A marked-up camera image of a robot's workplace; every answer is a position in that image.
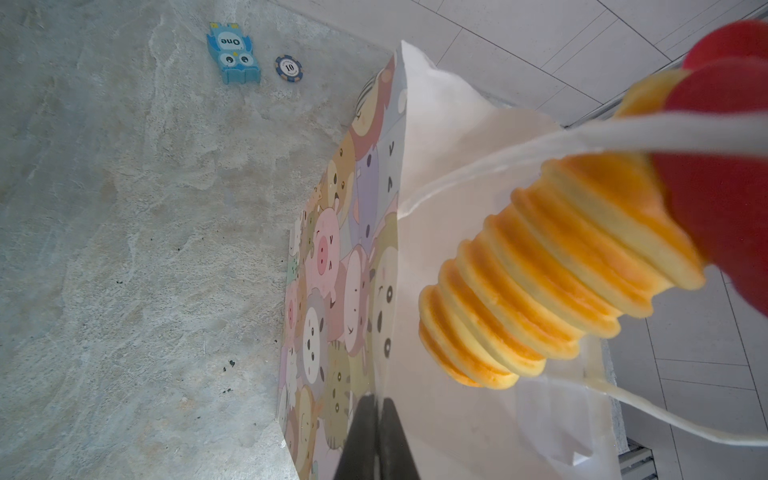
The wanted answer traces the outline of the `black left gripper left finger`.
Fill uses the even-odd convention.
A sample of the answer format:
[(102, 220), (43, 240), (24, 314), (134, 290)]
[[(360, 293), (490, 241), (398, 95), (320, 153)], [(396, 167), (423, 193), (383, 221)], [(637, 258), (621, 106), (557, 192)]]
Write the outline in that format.
[(334, 480), (373, 480), (377, 455), (378, 410), (374, 395), (360, 398)]

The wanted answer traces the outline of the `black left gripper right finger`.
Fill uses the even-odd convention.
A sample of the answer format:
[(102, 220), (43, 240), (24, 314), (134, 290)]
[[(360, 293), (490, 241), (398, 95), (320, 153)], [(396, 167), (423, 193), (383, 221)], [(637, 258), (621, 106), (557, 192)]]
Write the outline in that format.
[(383, 480), (419, 480), (396, 406), (385, 398), (379, 416), (379, 469)]

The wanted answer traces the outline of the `ridged yellow fake bread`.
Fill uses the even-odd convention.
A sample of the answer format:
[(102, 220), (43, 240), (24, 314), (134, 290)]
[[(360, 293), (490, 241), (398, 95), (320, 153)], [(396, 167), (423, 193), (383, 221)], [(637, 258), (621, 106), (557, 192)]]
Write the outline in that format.
[(507, 389), (648, 317), (656, 295), (700, 289), (705, 260), (665, 195), (646, 153), (546, 161), (422, 290), (425, 350), (460, 384)]

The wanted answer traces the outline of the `cartoon animal paper bag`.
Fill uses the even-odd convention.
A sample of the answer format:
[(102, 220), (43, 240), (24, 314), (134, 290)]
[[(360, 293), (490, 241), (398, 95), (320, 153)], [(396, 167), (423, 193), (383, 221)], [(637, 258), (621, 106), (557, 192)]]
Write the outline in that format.
[(425, 350), (418, 301), (441, 265), (535, 182), (549, 160), (604, 152), (747, 157), (767, 163), (764, 113), (664, 110), (686, 70), (640, 82), (616, 115), (562, 129), (497, 108), (403, 44), (367, 97), (292, 229), (278, 383), (279, 420), (298, 475), (335, 475), (360, 398), (391, 398), (419, 474), (542, 478), (612, 469), (602, 439), (613, 401), (718, 443), (762, 435), (699, 426), (610, 384), (604, 339), (501, 390), (449, 377)]

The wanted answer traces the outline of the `red kitchen tongs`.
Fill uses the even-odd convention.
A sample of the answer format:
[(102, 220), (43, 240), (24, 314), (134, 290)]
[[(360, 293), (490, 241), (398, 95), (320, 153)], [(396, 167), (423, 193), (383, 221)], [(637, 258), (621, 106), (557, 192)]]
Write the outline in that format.
[[(767, 24), (743, 20), (702, 38), (687, 54), (687, 76), (664, 110), (764, 113)], [(655, 154), (667, 206), (697, 248), (748, 304), (767, 311), (767, 163), (747, 157)]]

